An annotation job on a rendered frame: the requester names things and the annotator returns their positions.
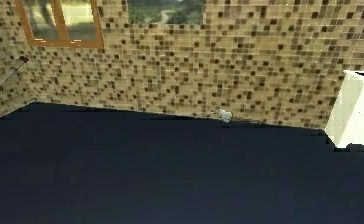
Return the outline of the white cabinet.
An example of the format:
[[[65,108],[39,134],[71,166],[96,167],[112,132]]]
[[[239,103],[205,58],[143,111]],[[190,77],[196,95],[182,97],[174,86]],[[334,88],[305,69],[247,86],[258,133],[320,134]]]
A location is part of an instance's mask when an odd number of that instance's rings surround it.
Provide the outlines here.
[[[364,146],[364,70],[344,70],[325,133],[337,148]]]

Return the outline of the green landscape wall picture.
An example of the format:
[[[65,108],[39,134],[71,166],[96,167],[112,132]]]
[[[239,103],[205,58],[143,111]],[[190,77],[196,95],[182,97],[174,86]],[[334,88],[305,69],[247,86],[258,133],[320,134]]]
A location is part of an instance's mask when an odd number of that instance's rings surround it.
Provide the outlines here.
[[[199,25],[205,0],[127,0],[127,9],[134,24]]]

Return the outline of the small white floor object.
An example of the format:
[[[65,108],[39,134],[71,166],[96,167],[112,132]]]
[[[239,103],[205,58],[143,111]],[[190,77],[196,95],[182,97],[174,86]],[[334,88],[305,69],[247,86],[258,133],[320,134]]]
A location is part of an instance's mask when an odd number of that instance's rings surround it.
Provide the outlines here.
[[[230,111],[226,111],[224,109],[215,109],[207,114],[204,114],[205,118],[212,118],[213,116],[225,123],[229,123],[233,117],[233,114]]]

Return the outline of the orange framed window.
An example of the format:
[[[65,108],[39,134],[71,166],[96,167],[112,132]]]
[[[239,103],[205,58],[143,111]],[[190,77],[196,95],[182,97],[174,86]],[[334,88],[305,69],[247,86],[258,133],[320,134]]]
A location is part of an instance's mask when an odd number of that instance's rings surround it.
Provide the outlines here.
[[[29,44],[103,49],[97,0],[14,0]]]

